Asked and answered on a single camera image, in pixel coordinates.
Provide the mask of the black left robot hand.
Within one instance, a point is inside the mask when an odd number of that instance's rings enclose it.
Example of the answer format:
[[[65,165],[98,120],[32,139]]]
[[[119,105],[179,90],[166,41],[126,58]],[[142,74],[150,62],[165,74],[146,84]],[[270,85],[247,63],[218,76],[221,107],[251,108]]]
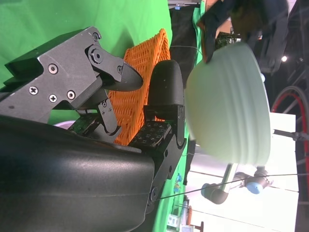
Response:
[[[279,70],[286,48],[289,6],[285,0],[218,0],[198,20],[202,29],[202,56],[210,62],[217,29],[231,19],[234,33],[253,51],[260,70]]]

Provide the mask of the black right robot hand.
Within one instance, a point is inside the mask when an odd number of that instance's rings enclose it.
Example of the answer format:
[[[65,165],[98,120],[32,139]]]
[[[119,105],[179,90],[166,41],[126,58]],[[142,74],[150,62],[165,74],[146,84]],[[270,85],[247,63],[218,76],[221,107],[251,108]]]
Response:
[[[141,75],[95,27],[60,35],[6,64],[0,91],[0,229],[130,232],[150,213],[186,145],[178,63],[154,66],[144,120],[129,140],[108,93]]]

